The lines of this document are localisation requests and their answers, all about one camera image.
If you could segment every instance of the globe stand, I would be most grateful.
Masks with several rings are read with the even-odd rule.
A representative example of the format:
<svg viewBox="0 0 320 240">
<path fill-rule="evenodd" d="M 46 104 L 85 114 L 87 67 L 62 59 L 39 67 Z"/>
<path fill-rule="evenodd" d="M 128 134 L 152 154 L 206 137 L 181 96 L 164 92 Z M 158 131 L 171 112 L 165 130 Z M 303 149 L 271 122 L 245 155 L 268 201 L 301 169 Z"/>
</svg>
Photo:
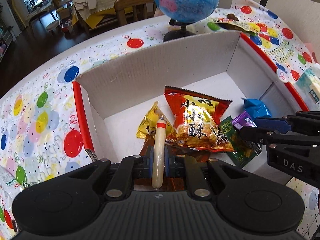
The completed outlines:
<svg viewBox="0 0 320 240">
<path fill-rule="evenodd" d="M 168 32 L 163 37 L 163 41 L 171 41 L 171 40 L 195 35 L 194 33 L 187 31 L 187 25 L 192 23 L 181 23 L 181 22 L 177 22 L 176 20 L 170 19 L 169 24 L 172 26 L 181 26 L 181 29 Z"/>
</svg>

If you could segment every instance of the green snack bag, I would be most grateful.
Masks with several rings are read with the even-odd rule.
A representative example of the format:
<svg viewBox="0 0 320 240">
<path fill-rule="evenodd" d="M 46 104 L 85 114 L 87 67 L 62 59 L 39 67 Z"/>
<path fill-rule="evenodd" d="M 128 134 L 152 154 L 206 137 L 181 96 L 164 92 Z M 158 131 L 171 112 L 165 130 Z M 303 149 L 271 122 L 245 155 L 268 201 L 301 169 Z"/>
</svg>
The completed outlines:
<svg viewBox="0 0 320 240">
<path fill-rule="evenodd" d="M 228 116 L 226 119 L 221 121 L 220 131 L 229 139 L 234 152 L 227 152 L 233 163 L 240 168 L 243 168 L 253 157 L 256 156 L 254 150 L 249 148 L 245 141 L 243 141 L 236 129 L 232 126 L 232 117 Z"/>
</svg>

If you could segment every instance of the green balloon print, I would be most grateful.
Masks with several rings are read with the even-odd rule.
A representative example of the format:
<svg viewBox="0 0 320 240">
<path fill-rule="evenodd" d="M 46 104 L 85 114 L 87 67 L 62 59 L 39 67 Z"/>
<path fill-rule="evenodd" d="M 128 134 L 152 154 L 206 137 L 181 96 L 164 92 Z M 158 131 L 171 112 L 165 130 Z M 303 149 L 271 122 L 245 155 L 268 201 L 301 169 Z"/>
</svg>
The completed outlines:
<svg viewBox="0 0 320 240">
<path fill-rule="evenodd" d="M 48 99 L 48 94 L 45 91 L 39 96 L 38 101 L 37 101 L 37 106 L 39 108 L 43 107 L 44 104 L 46 103 L 47 99 Z"/>
<path fill-rule="evenodd" d="M 4 213 L 3 213 L 2 208 L 0 208 L 0 219 L 1 219 L 2 222 L 5 222 L 5 220 L 4 220 Z"/>
<path fill-rule="evenodd" d="M 24 168 L 22 168 L 21 166 L 19 166 L 17 168 L 16 179 L 21 185 L 22 185 L 23 182 L 27 182 L 26 172 L 25 172 Z"/>
<path fill-rule="evenodd" d="M 217 25 L 216 23 L 208 22 L 207 25 L 208 25 L 210 30 L 213 30 L 213 31 L 220 30 L 220 26 Z"/>
<path fill-rule="evenodd" d="M 302 55 L 298 54 L 298 60 L 299 60 L 303 65 L 305 65 L 306 60 L 303 58 Z"/>
</svg>

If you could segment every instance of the white cardboard box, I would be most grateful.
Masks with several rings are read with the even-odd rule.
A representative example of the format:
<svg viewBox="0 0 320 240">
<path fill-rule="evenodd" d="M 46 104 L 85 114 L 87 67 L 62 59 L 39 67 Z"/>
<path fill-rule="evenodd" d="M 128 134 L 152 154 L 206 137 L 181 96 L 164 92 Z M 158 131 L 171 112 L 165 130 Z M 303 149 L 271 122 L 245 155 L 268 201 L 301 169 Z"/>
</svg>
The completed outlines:
<svg viewBox="0 0 320 240">
<path fill-rule="evenodd" d="M 279 81 L 275 70 L 246 35 L 230 31 L 173 40 L 108 61 L 73 82 L 84 146 L 113 163 L 139 154 L 144 140 L 136 138 L 137 128 L 156 100 L 173 123 L 165 85 L 233 100 L 221 120 L 243 111 L 242 98 L 261 99 L 273 117 L 305 110 L 292 85 Z M 225 153 L 212 155 L 232 163 Z M 286 183 L 290 176 L 279 171 L 275 176 L 266 160 L 264 150 L 244 169 Z"/>
</svg>

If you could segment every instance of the purple candy wrapper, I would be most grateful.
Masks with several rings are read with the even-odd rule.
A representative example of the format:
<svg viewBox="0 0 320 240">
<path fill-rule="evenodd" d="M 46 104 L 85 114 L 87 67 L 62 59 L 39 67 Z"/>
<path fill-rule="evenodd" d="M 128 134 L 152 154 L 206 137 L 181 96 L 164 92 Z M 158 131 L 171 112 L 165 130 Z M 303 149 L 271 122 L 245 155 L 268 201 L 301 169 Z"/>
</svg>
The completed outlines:
<svg viewBox="0 0 320 240">
<path fill-rule="evenodd" d="M 246 110 L 232 120 L 232 125 L 238 130 L 240 130 L 244 126 L 257 127 Z"/>
</svg>

